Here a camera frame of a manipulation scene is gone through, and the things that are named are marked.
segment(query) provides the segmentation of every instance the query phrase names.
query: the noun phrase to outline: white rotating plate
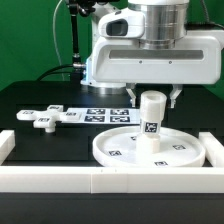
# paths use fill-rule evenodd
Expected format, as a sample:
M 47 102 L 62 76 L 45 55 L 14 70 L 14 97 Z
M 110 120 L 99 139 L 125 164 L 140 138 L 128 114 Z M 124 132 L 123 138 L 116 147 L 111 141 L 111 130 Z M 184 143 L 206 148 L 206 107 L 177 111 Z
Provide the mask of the white rotating plate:
M 140 153 L 136 150 L 139 126 L 105 131 L 93 141 L 93 155 L 107 167 L 200 167 L 204 164 L 205 149 L 199 140 L 187 133 L 160 129 L 160 152 Z

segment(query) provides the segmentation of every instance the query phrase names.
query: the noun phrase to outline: green background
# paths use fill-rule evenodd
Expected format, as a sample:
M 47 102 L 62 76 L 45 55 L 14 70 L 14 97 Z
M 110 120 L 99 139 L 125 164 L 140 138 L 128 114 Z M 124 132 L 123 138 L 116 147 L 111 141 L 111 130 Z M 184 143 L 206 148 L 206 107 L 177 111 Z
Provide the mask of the green background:
M 46 70 L 58 66 L 52 21 L 59 0 L 18 0 L 0 2 L 0 90 L 20 80 L 35 80 Z M 205 0 L 210 17 L 216 23 L 224 23 L 224 1 Z M 116 3 L 127 6 L 127 0 Z M 204 21 L 200 0 L 191 0 L 189 21 Z M 78 17 L 80 53 L 83 61 L 91 52 L 90 18 Z M 72 43 L 69 11 L 63 3 L 57 16 L 57 40 L 62 63 L 71 63 Z M 208 87 L 224 99 L 224 66 L 219 82 Z

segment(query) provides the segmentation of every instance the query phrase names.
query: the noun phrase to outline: white block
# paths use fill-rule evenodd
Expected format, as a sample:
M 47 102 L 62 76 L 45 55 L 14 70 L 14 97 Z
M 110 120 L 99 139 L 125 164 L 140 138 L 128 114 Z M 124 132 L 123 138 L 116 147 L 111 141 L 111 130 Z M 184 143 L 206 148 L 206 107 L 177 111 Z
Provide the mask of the white block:
M 127 172 L 116 168 L 93 170 L 91 193 L 127 193 Z
M 224 193 L 223 168 L 130 169 L 127 193 Z
M 14 131 L 5 130 L 0 133 L 0 165 L 15 147 Z
M 206 149 L 206 158 L 213 167 L 224 167 L 224 147 L 210 133 L 200 132 L 199 140 Z
M 0 180 L 0 192 L 90 193 L 91 169 L 4 166 Z

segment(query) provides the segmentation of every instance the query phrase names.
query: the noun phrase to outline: black table surface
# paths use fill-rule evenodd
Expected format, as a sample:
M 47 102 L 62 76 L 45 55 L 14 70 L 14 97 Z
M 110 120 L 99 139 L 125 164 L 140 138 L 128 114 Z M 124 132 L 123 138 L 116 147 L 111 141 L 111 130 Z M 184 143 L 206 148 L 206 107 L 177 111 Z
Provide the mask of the black table surface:
M 143 91 L 167 86 L 137 86 Z M 100 166 L 92 156 L 92 140 L 121 125 L 64 124 L 55 134 L 18 121 L 22 109 L 45 110 L 49 105 L 85 108 L 131 108 L 127 94 L 99 96 L 70 82 L 24 81 L 0 92 L 0 131 L 15 130 L 16 147 L 8 165 Z M 166 109 L 164 127 L 198 136 L 209 131 L 224 143 L 224 101 L 202 86 L 186 86 L 175 109 Z M 2 223 L 224 223 L 222 194 L 0 194 Z

